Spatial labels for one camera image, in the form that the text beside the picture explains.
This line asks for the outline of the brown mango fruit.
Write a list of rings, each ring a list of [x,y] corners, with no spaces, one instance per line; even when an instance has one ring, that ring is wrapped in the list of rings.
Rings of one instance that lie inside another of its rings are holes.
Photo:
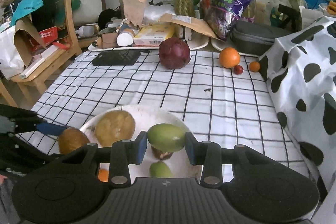
[[[79,129],[67,128],[58,137],[59,152],[66,155],[89,143],[88,138]]]

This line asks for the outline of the yellow potato-like fruit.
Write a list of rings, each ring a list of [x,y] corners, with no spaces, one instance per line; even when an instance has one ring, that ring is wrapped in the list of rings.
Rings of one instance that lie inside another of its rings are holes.
[[[135,131],[135,120],[132,115],[123,110],[106,113],[96,124],[94,134],[103,147],[113,143],[131,139]]]

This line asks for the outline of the small orange tangerine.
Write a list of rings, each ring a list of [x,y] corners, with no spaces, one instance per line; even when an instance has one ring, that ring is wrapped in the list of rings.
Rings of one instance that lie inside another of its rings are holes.
[[[98,179],[102,182],[108,182],[109,172],[106,169],[100,169],[98,172]]]

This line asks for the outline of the dark brown round fruit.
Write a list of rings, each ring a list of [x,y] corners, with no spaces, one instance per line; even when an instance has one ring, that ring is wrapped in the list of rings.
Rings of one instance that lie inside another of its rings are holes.
[[[151,146],[151,151],[152,151],[154,157],[159,159],[159,160],[170,159],[173,155],[173,152],[163,152],[161,150],[158,150],[158,149],[154,148],[153,146]]]

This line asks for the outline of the green fruit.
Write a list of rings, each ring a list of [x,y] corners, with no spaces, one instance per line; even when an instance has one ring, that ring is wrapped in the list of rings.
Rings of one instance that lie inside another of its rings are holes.
[[[171,169],[163,161],[158,161],[150,166],[150,175],[153,178],[172,178],[174,177]]]
[[[161,123],[147,131],[147,139],[152,147],[162,152],[178,152],[185,146],[185,132],[178,126]]]

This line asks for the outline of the small red fruit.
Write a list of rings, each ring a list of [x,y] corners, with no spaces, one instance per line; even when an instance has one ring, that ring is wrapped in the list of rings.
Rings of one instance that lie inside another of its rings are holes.
[[[234,73],[236,75],[241,75],[243,72],[244,72],[244,69],[243,69],[243,67],[241,65],[236,65],[234,67]]]

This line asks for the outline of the white floral plate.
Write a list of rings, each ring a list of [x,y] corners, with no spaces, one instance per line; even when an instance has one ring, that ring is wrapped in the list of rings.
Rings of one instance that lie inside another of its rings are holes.
[[[178,119],[175,115],[171,114],[161,108],[151,107],[146,105],[125,105],[118,106],[113,109],[109,109],[91,119],[85,123],[80,131],[84,133],[91,143],[99,143],[95,135],[95,127],[98,121],[108,112],[123,110],[131,114],[135,120],[135,132],[131,140],[135,140],[141,131],[146,131],[151,128],[151,126],[159,123],[169,123],[180,127],[185,132],[189,131],[187,125]],[[158,159],[155,158],[151,151],[151,147],[147,146],[147,150],[143,161],[140,165],[131,164],[129,166],[129,173],[131,181],[134,181],[137,177],[150,177],[150,166],[157,162]],[[200,165],[193,166],[189,162],[186,150],[173,153],[170,159],[164,161],[165,164],[170,168],[174,177],[194,177],[197,180],[201,179],[202,167]]]

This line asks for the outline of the checkered tablecloth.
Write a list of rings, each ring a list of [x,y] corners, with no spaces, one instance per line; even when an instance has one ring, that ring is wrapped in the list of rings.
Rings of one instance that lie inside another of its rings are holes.
[[[47,121],[80,128],[91,118],[117,106],[163,108],[191,130],[198,140],[224,148],[247,145],[309,176],[301,153],[276,117],[266,83],[249,69],[236,75],[219,64],[216,52],[193,51],[182,69],[169,71],[158,53],[142,53],[132,66],[99,66],[85,52],[56,78],[33,110]]]

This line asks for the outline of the wooden chair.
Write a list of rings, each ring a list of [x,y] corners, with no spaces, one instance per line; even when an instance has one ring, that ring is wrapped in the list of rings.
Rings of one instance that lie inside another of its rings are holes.
[[[30,106],[34,100],[29,87],[43,94],[52,73],[82,53],[72,0],[41,0],[41,4],[1,32],[1,72],[18,85]]]

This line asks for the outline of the large orange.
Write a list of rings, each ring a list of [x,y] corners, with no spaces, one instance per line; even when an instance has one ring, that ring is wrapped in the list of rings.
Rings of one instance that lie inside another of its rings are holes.
[[[224,68],[233,68],[240,63],[240,55],[237,50],[228,47],[220,52],[219,62]]]

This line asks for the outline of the white oval tray right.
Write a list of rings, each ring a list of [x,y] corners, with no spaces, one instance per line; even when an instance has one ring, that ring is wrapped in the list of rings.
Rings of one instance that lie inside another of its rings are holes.
[[[235,44],[230,39],[228,39],[227,41],[222,41],[220,39],[210,38],[210,40],[211,40],[212,46],[216,50],[218,50],[219,52],[224,50],[225,48],[231,47],[231,48],[234,48],[235,50],[237,50],[240,55],[249,56],[249,57],[259,57],[259,55],[254,55],[254,54],[250,54],[250,53],[243,53],[243,52],[239,51],[238,48],[235,46]]]

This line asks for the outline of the white oval tray left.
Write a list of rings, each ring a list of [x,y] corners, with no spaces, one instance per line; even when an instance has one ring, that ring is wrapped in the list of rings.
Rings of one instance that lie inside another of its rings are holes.
[[[192,40],[187,42],[191,51],[200,50],[206,47],[209,44],[209,37],[199,34],[197,32],[192,33]],[[157,50],[156,46],[144,46],[144,47],[117,47],[117,48],[108,48],[101,49],[99,47],[95,47],[93,43],[88,47],[88,50],[91,52],[102,52],[102,51],[117,51],[117,50]]]

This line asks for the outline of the yellow white box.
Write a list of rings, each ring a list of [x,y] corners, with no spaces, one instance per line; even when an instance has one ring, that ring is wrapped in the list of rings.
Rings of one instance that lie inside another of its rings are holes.
[[[137,47],[156,47],[161,42],[174,36],[175,27],[170,23],[160,23],[144,26],[134,37]]]

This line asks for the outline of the cow print cloth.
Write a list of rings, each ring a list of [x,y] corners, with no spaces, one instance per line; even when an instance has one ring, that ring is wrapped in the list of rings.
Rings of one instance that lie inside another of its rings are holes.
[[[276,38],[259,58],[281,126],[327,196],[313,223],[335,223],[335,18]]]

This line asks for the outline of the torn brown paper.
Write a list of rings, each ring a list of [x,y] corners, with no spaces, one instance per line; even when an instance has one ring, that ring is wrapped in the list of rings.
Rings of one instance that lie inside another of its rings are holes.
[[[131,23],[135,27],[142,27],[145,8],[148,5],[147,0],[122,0],[122,2],[124,23]]]

